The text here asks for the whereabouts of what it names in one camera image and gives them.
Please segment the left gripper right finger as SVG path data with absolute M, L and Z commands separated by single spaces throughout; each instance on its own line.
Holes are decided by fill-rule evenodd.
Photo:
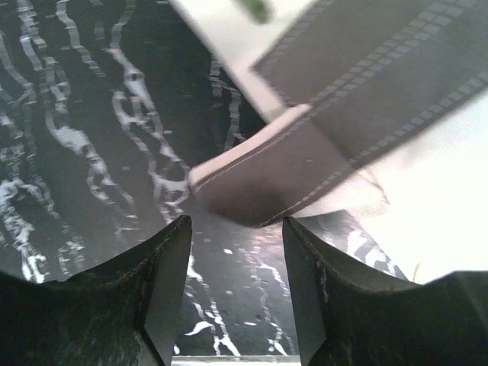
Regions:
M 487 274 L 427 284 L 375 270 L 293 218 L 282 236 L 303 365 L 485 365 Z

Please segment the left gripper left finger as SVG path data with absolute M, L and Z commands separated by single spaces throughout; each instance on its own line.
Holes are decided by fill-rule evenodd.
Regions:
M 168 365 L 191 251 L 182 215 L 66 281 L 1 275 L 3 365 Z

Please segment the grey-strap glove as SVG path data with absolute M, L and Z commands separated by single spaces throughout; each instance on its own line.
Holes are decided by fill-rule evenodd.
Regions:
M 408 279 L 487 267 L 487 3 L 229 1 L 177 9 L 267 125 L 195 167 L 243 226 L 344 210 Z

